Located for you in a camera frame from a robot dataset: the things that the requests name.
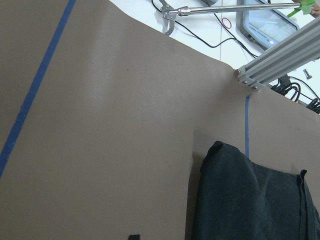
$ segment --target dark fabric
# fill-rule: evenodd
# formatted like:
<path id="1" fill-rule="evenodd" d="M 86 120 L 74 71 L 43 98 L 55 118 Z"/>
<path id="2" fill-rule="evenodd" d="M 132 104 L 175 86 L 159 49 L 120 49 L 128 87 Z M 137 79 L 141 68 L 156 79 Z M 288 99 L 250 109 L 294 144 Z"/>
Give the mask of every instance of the dark fabric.
<path id="1" fill-rule="evenodd" d="M 200 171 L 192 240 L 320 240 L 307 171 L 257 165 L 220 141 Z"/>

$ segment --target blue line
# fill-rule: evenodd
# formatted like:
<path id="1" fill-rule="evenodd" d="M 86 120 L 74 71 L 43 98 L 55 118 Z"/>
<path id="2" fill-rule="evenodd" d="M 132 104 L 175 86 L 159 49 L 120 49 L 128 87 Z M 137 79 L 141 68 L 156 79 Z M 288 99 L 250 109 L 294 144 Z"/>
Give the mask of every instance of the blue line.
<path id="1" fill-rule="evenodd" d="M 250 139 L 249 139 L 249 102 L 252 94 L 248 95 L 245 99 L 244 107 L 244 141 L 245 141 L 245 155 L 250 158 Z"/>
<path id="2" fill-rule="evenodd" d="M 71 11 L 72 11 L 75 3 L 76 3 L 76 0 L 69 0 L 68 1 L 67 5 L 64 9 L 63 15 L 59 21 L 59 24 L 56 27 L 56 30 L 53 34 L 53 37 L 50 41 L 50 44 L 44 54 L 44 57 L 41 61 L 40 66 L 38 68 L 38 71 L 36 72 L 36 74 L 34 76 L 34 79 L 31 83 L 30 88 L 29 88 L 29 92 L 23 101 L 23 104 L 20 108 L 20 113 L 16 117 L 15 123 L 12 126 L 12 129 L 9 133 L 9 136 L 6 139 L 6 142 L 3 146 L 3 149 L 0 154 L 0 178 L 5 170 L 9 156 L 16 145 L 20 131 L 25 123 L 25 120 L 26 120 L 27 115 L 29 113 L 29 110 L 32 106 L 32 103 L 37 95 L 40 84 L 41 84 L 42 80 L 44 79 L 44 76 L 45 76 L 46 71 L 48 69 L 51 58 L 54 55 L 54 52 L 56 50 L 56 47 L 57 47 L 58 42 L 60 40 L 60 37 L 64 31 L 64 28 L 67 24 L 68 18 L 71 14 Z"/>

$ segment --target metal rod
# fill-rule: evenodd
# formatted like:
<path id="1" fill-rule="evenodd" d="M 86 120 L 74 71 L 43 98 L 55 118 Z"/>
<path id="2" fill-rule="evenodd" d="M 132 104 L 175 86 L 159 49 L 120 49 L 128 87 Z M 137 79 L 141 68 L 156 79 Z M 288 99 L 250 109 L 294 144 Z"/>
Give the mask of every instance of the metal rod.
<path id="1" fill-rule="evenodd" d="M 236 6 L 206 6 L 206 7 L 180 7 L 170 10 L 169 14 L 178 14 L 179 16 L 188 16 L 194 14 L 208 13 L 225 13 L 225 12 L 243 12 L 251 10 L 266 10 L 266 9 L 291 9 L 300 7 L 300 3 L 272 3 L 272 4 L 251 4 L 251 5 L 236 5 Z"/>

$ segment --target red ring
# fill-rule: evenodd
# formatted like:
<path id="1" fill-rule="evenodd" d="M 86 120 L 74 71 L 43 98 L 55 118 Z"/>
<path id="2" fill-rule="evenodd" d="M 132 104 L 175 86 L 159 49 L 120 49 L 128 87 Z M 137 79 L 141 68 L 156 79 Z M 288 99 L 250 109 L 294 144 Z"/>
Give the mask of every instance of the red ring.
<path id="1" fill-rule="evenodd" d="M 224 23 L 224 20 L 225 20 L 225 19 L 229 22 L 230 27 L 227 27 L 227 26 L 225 25 L 225 23 Z M 222 24 L 223 24 L 223 26 L 224 26 L 226 29 L 230 29 L 230 28 L 232 27 L 231 21 L 230 21 L 228 18 L 226 18 L 226 17 L 223 17 L 223 18 L 222 18 Z"/>

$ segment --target hand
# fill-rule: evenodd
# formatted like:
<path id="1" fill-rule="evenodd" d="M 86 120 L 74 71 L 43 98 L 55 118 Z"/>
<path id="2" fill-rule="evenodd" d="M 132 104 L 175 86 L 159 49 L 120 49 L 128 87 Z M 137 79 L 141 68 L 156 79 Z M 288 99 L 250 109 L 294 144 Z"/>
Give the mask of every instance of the hand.
<path id="1" fill-rule="evenodd" d="M 318 4 L 312 5 L 312 9 L 311 9 L 311 13 L 310 14 L 314 18 L 319 17 L 320 16 L 320 6 Z"/>

